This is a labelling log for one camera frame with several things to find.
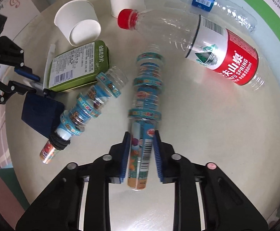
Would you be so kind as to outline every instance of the plastic bottle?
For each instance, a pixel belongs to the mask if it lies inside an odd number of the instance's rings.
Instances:
[[[138,56],[138,76],[134,79],[135,97],[129,111],[132,134],[127,184],[134,190],[144,189],[147,183],[153,137],[161,120],[159,96],[162,91],[163,57],[154,52]]]
[[[121,89],[128,81],[122,71],[115,66],[108,69],[105,74],[100,72],[96,79],[97,84],[90,86],[86,93],[79,93],[74,107],[61,114],[61,123],[55,131],[55,137],[47,141],[39,154],[43,163],[49,163],[60,150],[64,149],[60,143],[66,143],[72,136],[81,135],[88,121],[101,114],[101,109],[110,97],[119,97]]]
[[[217,14],[234,27],[241,25],[249,32],[255,30],[257,20],[242,7],[229,0],[181,0],[184,3],[198,7],[204,11]]]
[[[124,9],[117,22],[119,27],[137,30],[160,47],[179,49],[185,58],[238,85],[257,90],[264,84],[265,59],[239,36],[201,15],[178,9],[143,13]]]

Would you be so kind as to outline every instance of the metal screw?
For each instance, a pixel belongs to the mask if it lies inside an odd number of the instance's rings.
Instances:
[[[74,162],[71,162],[71,163],[68,163],[68,164],[67,164],[67,168],[68,168],[69,170],[73,170],[73,169],[75,169],[76,167],[77,167],[77,164],[74,163]]]
[[[171,156],[171,158],[172,158],[173,160],[180,160],[182,157],[181,157],[181,155],[179,155],[179,154],[173,154],[173,155]]]
[[[111,160],[112,160],[112,156],[111,156],[111,155],[104,155],[104,156],[102,157],[102,159],[103,159],[104,161],[111,161]]]
[[[212,163],[212,162],[208,163],[206,166],[207,166],[208,169],[211,169],[211,170],[214,170],[214,169],[217,168],[217,165],[215,163]]]

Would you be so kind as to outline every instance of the red and white label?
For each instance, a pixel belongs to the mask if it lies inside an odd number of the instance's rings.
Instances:
[[[201,17],[198,34],[187,55],[238,85],[248,83],[258,69],[258,53],[247,42]]]

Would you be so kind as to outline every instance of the black elastic band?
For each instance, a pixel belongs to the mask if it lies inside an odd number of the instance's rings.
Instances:
[[[56,132],[51,132],[49,136],[50,143],[57,149],[63,150],[70,144],[70,140],[65,141],[63,140]]]

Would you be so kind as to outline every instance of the beige tabletop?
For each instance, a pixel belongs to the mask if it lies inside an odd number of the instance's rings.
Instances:
[[[56,44],[56,54],[72,49],[53,24],[56,12],[67,1],[70,0],[60,0],[43,11],[15,39],[24,49],[25,64],[41,77],[51,43]],[[117,26],[110,13],[110,0],[89,1],[101,24],[99,39],[110,50],[111,65],[123,70],[129,82],[122,95],[112,98],[101,116],[89,122],[85,133],[73,137],[71,144],[48,165],[39,158],[47,139],[21,120],[25,96],[14,95],[9,99],[8,145],[17,178],[29,202],[67,163],[93,162],[106,154],[111,145],[121,142],[127,130],[135,59],[144,50],[145,42],[136,31]],[[164,0],[145,2],[148,8],[164,4]],[[250,37],[241,36],[256,47]],[[268,218],[280,203],[280,89],[271,71],[264,87],[246,91],[178,53],[166,53],[165,58],[163,120],[159,127],[162,141],[171,143],[177,153],[191,162],[218,164]],[[22,80],[17,74],[14,79]],[[56,99],[68,109],[75,103],[78,92],[59,94]],[[110,185],[112,230],[172,230],[173,209],[174,185],[159,183],[154,158],[145,190],[132,191],[126,183]]]

